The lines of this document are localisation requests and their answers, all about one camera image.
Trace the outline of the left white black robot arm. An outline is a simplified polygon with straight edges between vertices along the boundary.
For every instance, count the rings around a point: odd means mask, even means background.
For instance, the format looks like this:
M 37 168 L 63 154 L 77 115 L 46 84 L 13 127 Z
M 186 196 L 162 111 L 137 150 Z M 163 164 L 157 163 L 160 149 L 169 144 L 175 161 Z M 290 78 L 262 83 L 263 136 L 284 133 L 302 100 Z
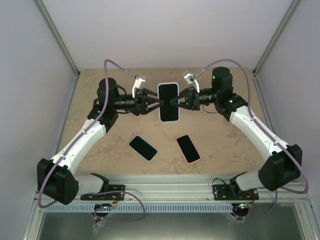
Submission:
M 146 88 L 135 88 L 133 94 L 120 94 L 120 86 L 113 78 L 102 79 L 97 98 L 87 120 L 72 140 L 50 159 L 37 164 L 38 199 L 46 195 L 64 205 L 77 196 L 93 194 L 97 199 L 108 197 L 110 188 L 105 177 L 96 173 L 76 177 L 83 158 L 98 140 L 103 138 L 119 117 L 119 110 L 136 116 L 146 115 L 163 106 L 157 93 Z

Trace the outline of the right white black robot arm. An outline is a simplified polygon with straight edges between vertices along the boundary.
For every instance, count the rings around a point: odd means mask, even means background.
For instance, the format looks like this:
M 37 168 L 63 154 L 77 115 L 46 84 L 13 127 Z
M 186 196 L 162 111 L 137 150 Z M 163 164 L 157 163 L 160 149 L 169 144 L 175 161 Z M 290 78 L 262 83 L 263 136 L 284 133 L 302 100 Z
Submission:
M 274 192 L 301 176 L 302 149 L 281 140 L 252 112 L 249 103 L 234 92 L 233 76 L 228 68 L 212 70 L 210 88 L 200 89 L 192 73 L 185 74 L 184 79 L 189 87 L 170 101 L 172 106 L 198 111 L 201 105 L 214 104 L 216 111 L 241 130 L 263 157 L 260 170 L 230 179 L 228 188 L 232 198 L 240 200 L 253 189 Z

